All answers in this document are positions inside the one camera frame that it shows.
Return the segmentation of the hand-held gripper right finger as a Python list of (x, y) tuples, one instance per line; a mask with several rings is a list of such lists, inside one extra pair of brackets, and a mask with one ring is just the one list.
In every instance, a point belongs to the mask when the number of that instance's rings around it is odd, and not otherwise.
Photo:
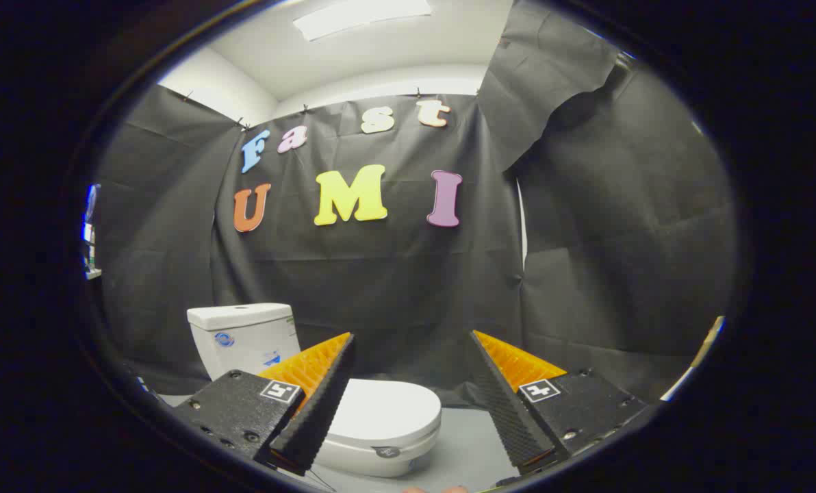
[(581, 455), (636, 420), (647, 405), (593, 369), (567, 372), (474, 330), (472, 375), (512, 466), (521, 475)]

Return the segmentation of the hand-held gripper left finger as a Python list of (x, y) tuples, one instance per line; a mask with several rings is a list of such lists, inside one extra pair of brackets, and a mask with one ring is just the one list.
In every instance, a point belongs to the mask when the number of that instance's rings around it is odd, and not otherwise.
[(231, 369), (174, 408), (215, 446), (304, 475), (329, 434), (355, 362), (343, 333), (259, 374)]

